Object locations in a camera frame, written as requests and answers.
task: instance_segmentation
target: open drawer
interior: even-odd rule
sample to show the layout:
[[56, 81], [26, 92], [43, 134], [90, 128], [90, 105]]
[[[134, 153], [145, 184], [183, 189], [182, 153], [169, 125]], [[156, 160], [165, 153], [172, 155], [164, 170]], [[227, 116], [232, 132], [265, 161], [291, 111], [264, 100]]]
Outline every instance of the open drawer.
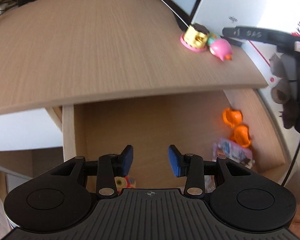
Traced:
[[[64, 158], [77, 155], [96, 160], [108, 153], [134, 147], [130, 175], [140, 188], [182, 187], [168, 161], [168, 146], [211, 160], [213, 143], [229, 138], [232, 130], [222, 121], [227, 107], [242, 111], [249, 126], [255, 168], [278, 181], [287, 169], [286, 155], [271, 118], [258, 94], [227, 90], [119, 99], [63, 107]], [[95, 188], [95, 179], [87, 188]]]

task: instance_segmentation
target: yellow toy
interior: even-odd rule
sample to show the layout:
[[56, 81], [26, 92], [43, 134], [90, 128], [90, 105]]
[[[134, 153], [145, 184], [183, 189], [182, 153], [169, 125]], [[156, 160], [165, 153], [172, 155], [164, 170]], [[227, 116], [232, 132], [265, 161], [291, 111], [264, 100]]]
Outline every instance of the yellow toy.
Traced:
[[209, 30], [200, 24], [190, 25], [186, 33], [181, 36], [181, 43], [188, 49], [201, 52], [207, 49], [206, 43], [209, 38]]

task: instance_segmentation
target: wooden desk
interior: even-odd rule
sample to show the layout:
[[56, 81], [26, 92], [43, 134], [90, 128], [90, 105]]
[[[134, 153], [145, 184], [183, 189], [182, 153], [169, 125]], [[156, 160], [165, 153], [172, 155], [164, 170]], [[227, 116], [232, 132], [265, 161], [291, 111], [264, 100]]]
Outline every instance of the wooden desk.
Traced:
[[232, 61], [180, 42], [160, 0], [38, 0], [0, 16], [0, 114], [116, 98], [260, 88], [241, 48]]
[[233, 106], [250, 127], [259, 171], [286, 165], [252, 90], [267, 83], [246, 53], [233, 47], [233, 60], [221, 62], [186, 49], [181, 34], [160, 0], [38, 0], [15, 8], [0, 16], [0, 114], [64, 105], [65, 159], [97, 159], [133, 144], [139, 187], [177, 187], [184, 181], [170, 171], [168, 145], [210, 160], [213, 142], [231, 134], [221, 112]]

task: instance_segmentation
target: toy package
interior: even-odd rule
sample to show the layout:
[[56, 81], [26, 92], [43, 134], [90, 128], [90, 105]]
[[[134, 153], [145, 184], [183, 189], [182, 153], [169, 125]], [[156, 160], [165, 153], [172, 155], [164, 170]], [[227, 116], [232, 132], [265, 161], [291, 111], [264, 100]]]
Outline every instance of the toy package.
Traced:
[[253, 165], [252, 151], [228, 139], [221, 138], [213, 145], [213, 160], [225, 156], [251, 169]]

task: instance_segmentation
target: colorful toy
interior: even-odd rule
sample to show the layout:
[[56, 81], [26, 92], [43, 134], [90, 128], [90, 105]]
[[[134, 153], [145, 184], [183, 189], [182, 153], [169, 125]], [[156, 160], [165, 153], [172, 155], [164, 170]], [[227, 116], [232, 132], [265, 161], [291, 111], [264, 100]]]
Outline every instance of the colorful toy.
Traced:
[[248, 148], [251, 145], [251, 140], [249, 139], [249, 130], [245, 125], [239, 125], [234, 129], [233, 135], [230, 140], [239, 144], [243, 148]]
[[209, 38], [209, 30], [200, 24], [190, 25], [186, 33], [180, 37], [181, 43], [188, 49], [195, 52], [202, 52], [207, 49], [206, 43]]
[[120, 194], [121, 190], [123, 188], [135, 188], [136, 187], [136, 181], [132, 177], [125, 176], [124, 178], [122, 177], [115, 177], [115, 184], [117, 186], [117, 191], [118, 194]]
[[210, 45], [210, 52], [222, 61], [231, 60], [233, 54], [231, 45], [225, 39], [218, 39]]
[[223, 122], [229, 125], [232, 129], [242, 122], [242, 114], [240, 111], [230, 110], [230, 108], [226, 108], [222, 112]]
[[218, 34], [210, 33], [209, 39], [207, 41], [207, 45], [211, 46], [211, 44], [214, 43], [218, 39], [221, 39], [221, 37]]

